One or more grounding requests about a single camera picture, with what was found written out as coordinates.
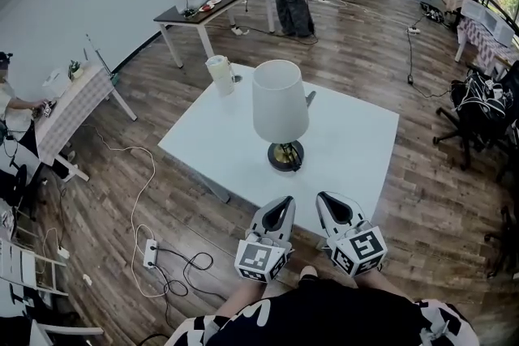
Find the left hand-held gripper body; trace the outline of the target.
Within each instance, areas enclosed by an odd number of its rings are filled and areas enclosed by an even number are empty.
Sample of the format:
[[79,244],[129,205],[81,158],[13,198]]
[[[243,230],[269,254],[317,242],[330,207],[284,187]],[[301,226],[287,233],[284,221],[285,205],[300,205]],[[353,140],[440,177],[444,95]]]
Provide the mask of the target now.
[[260,234],[248,229],[234,261],[238,275],[260,283],[273,281],[293,253],[291,231]]

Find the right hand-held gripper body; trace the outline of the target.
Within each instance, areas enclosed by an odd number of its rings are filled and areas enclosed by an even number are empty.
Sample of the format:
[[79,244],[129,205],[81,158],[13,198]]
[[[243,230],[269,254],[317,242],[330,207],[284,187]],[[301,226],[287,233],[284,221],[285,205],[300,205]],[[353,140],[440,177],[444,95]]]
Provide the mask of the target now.
[[380,228],[362,220],[343,233],[329,237],[327,251],[334,266],[348,276],[360,276],[377,268],[388,248]]

